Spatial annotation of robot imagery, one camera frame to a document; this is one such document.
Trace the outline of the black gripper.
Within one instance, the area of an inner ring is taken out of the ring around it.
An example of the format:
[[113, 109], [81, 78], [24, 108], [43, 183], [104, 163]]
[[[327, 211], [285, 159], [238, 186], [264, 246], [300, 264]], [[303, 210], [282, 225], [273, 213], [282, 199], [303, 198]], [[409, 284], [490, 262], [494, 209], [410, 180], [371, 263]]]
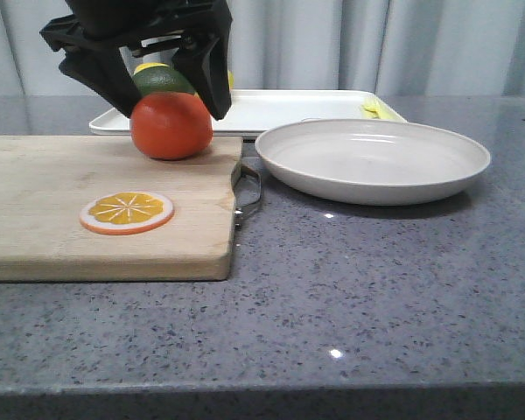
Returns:
[[231, 108], [228, 34], [232, 17], [225, 1], [68, 1], [72, 13], [40, 31], [57, 52], [59, 70], [95, 91], [130, 117], [141, 94], [120, 48], [133, 53], [178, 50], [174, 67], [189, 81], [211, 116]]

